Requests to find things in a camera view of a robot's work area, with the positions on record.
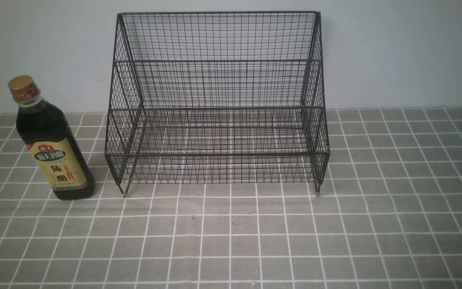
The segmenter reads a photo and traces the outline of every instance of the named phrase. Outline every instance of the two-tier wire shelf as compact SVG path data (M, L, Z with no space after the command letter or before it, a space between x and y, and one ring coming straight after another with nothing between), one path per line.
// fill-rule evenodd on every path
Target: two-tier wire shelf
M131 183L311 181L330 155L320 13L117 16L105 157Z

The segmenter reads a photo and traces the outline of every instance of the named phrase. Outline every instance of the white wall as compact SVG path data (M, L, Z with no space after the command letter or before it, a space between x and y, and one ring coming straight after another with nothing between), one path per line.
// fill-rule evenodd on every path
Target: white wall
M0 0L0 113L32 75L64 112L107 109L118 12L322 12L328 108L462 106L460 0Z

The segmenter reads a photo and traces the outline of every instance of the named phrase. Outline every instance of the dark glass bottle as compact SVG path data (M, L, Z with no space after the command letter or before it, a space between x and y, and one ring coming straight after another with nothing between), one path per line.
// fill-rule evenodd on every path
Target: dark glass bottle
M84 199L94 191L88 169L64 113L45 101L33 79L8 82L19 106L16 128L58 199Z

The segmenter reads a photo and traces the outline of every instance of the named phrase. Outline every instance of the yellow label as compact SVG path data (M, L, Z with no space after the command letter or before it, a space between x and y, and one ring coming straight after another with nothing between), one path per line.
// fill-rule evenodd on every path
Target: yellow label
M55 190L80 189L87 185L85 174L66 138L59 142L27 143L26 147L44 173L51 188Z

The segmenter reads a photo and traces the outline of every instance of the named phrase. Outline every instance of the gold bottle cap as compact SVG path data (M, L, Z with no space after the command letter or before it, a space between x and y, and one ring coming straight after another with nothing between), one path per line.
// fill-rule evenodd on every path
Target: gold bottle cap
M12 80L8 82L8 88L10 89L13 100L16 102L29 101L40 93L33 78L28 75L20 75L12 78Z

